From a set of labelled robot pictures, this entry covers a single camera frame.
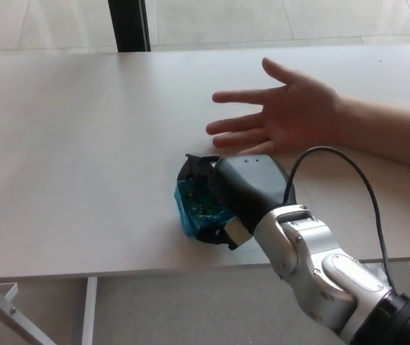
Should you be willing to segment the robot right black hand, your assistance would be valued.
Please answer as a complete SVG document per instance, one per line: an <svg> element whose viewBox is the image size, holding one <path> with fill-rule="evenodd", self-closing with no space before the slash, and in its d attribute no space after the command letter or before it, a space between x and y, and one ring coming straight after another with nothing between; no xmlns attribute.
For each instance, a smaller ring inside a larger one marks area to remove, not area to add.
<svg viewBox="0 0 410 345"><path fill-rule="evenodd" d="M273 209L296 204L288 173L268 155L186 156L174 198L183 233L235 250Z"/></svg>

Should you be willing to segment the person's bare hand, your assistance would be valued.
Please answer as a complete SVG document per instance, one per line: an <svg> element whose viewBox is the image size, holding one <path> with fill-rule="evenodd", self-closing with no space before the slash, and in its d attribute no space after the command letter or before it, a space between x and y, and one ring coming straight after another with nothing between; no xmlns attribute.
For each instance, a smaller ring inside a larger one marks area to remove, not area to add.
<svg viewBox="0 0 410 345"><path fill-rule="evenodd" d="M206 133L213 137L215 147L259 155L340 143L342 99L334 89L267 57L262 67L280 82L278 87L213 94L216 104L261 106L257 113L208 124Z"/></svg>

